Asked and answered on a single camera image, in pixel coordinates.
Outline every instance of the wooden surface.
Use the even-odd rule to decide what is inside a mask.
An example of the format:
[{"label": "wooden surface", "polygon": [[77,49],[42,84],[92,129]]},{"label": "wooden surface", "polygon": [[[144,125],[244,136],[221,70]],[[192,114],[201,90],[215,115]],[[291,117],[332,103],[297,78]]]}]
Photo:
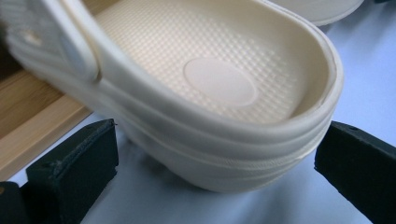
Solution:
[{"label": "wooden surface", "polygon": [[0,181],[4,181],[90,111],[21,70],[3,49],[0,62]]}]

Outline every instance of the white clog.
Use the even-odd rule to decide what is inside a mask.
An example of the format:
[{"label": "white clog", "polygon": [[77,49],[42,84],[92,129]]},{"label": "white clog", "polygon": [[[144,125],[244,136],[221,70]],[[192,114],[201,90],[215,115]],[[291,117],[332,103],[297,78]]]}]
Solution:
[{"label": "white clog", "polygon": [[343,70],[260,0],[0,0],[10,52],[192,184],[260,188],[320,143]]},{"label": "white clog", "polygon": [[339,21],[354,12],[363,0],[270,0],[313,22],[316,26]]}]

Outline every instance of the textured insole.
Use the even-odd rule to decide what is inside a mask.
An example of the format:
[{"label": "textured insole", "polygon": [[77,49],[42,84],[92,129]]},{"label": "textured insole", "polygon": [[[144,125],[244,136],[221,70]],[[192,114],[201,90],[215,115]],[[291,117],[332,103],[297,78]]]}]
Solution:
[{"label": "textured insole", "polygon": [[304,97],[278,46],[177,1],[122,0],[96,15],[109,37],[184,99],[258,124],[288,119]]}]

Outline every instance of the white surface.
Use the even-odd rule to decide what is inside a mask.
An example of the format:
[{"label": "white surface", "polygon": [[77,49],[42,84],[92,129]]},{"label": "white surface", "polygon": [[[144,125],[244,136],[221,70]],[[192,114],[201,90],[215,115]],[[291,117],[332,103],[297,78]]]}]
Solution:
[{"label": "white surface", "polygon": [[193,59],[186,63],[183,73],[196,90],[224,105],[251,105],[259,97],[250,74],[220,60]]},{"label": "white surface", "polygon": [[[333,119],[396,146],[396,1],[366,1],[323,29],[339,50],[346,73]],[[84,123],[98,119],[93,115]],[[265,189],[218,194],[181,180],[122,132],[118,140],[119,173],[83,223],[370,223],[314,170],[314,153]]]}]

